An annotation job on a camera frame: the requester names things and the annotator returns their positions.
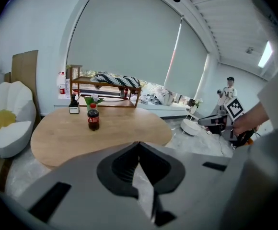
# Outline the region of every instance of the ceiling light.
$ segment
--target ceiling light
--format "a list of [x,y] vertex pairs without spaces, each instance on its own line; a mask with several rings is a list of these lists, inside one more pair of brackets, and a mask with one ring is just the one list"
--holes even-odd
[[271,48],[271,45],[269,43],[269,41],[267,42],[267,45],[265,47],[265,50],[264,50],[264,53],[263,53],[263,56],[262,58],[260,59],[259,63],[258,63],[258,66],[259,67],[264,67],[265,64],[267,63],[267,61],[270,59],[270,56],[272,55],[272,48]]

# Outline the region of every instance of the ceiling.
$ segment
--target ceiling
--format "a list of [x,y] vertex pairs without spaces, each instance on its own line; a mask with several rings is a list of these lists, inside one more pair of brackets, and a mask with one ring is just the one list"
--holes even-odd
[[220,54],[220,63],[269,79],[274,67],[264,70],[258,62],[267,37],[257,20],[251,0],[189,0],[207,23]]

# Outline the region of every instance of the white chair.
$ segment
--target white chair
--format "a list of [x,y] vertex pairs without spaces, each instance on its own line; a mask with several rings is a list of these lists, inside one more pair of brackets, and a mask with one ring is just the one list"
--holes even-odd
[[184,119],[181,123],[181,128],[183,129],[183,133],[188,133],[192,136],[196,136],[198,132],[200,132],[201,127],[189,119]]
[[9,158],[22,151],[29,142],[36,110],[32,92],[24,84],[0,84],[0,110],[16,115],[16,122],[0,129],[0,157]]

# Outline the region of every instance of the wooden table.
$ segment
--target wooden table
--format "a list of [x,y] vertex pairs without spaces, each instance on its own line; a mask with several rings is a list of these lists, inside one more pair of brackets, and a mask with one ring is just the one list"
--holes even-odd
[[53,169],[63,162],[108,147],[134,141],[166,145],[172,138],[169,126],[156,114],[141,108],[98,107],[100,128],[88,127],[87,108],[70,114],[68,108],[46,115],[31,138],[37,160]]

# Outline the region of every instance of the white wall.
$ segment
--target white wall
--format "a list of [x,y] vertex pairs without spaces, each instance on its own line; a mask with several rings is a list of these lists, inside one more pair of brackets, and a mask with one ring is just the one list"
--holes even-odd
[[11,71],[13,55],[39,50],[36,86],[42,114],[54,110],[56,77],[65,67],[71,33],[87,1],[11,0],[0,16],[0,72]]
[[[226,79],[228,77],[235,78],[234,86],[237,89],[238,99],[245,111],[249,111],[259,102],[257,94],[266,85],[267,81],[244,70],[219,64],[210,70],[206,85],[203,87],[201,97],[199,97],[204,101],[197,110],[200,114],[204,116],[210,115],[219,99],[217,90],[223,89],[227,85]],[[258,133],[264,135],[272,130],[271,122],[267,121],[260,127]]]

